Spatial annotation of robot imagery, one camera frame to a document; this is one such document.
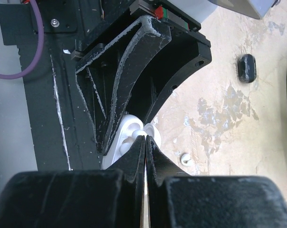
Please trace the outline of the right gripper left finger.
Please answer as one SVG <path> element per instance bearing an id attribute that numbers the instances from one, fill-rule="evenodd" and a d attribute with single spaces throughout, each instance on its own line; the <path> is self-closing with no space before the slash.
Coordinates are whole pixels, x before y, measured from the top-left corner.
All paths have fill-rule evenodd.
<path id="1" fill-rule="evenodd" d="M 145 137 L 106 170 L 31 171 L 0 195 L 0 228 L 140 228 Z"/>

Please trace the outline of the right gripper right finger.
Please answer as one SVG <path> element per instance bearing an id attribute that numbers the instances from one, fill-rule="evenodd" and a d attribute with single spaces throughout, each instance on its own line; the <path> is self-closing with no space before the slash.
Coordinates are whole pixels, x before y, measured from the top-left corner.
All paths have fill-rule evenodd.
<path id="1" fill-rule="evenodd" d="M 149 224 L 153 228 L 287 228 L 287 205 L 262 176 L 191 176 L 145 144 Z"/>

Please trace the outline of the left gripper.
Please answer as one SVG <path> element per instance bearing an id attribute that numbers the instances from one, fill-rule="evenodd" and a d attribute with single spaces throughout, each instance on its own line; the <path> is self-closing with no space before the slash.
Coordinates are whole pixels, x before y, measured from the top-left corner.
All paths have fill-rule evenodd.
<path id="1" fill-rule="evenodd" d="M 84 36 L 75 40 L 71 54 L 73 60 L 82 58 L 76 64 L 76 84 L 96 149 L 107 152 L 144 69 L 148 66 L 143 75 L 148 85 L 143 121 L 149 123 L 182 82 L 211 62 L 211 44 L 197 32 L 201 24 L 168 0 L 78 3 Z M 171 35 L 169 26 L 157 19 L 191 32 Z"/>

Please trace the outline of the white earbud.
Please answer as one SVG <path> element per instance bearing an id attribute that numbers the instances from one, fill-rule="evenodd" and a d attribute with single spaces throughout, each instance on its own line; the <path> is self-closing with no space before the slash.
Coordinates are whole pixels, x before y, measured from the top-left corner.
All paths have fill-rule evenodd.
<path id="1" fill-rule="evenodd" d="M 188 154 L 188 153 L 184 153 L 184 154 L 181 156 L 180 162 L 181 162 L 181 164 L 182 164 L 183 166 L 187 166 L 187 167 L 193 165 L 193 160 L 192 160 L 190 154 Z"/>
<path id="2" fill-rule="evenodd" d="M 146 137 L 147 134 L 144 130 L 140 130 L 140 129 L 133 131 L 132 138 L 135 140 L 138 136 Z"/>

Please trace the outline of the white earbud charging case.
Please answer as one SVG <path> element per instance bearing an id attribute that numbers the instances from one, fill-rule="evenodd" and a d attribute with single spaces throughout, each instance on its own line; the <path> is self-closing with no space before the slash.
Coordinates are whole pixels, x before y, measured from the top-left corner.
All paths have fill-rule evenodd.
<path id="1" fill-rule="evenodd" d="M 124 115 L 107 155 L 103 156 L 101 166 L 103 170 L 109 168 L 131 148 L 135 142 L 132 133 L 138 129 L 144 130 L 147 136 L 153 137 L 157 146 L 161 146 L 160 132 L 153 124 L 143 124 L 138 117 L 131 114 Z"/>

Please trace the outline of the black earbud charging case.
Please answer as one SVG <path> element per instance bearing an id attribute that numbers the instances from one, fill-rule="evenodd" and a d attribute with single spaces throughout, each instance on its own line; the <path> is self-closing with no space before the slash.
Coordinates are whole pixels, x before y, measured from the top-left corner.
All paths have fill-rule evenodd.
<path id="1" fill-rule="evenodd" d="M 257 78 L 256 59 L 251 54 L 244 54 L 237 62 L 239 81 L 252 83 Z"/>

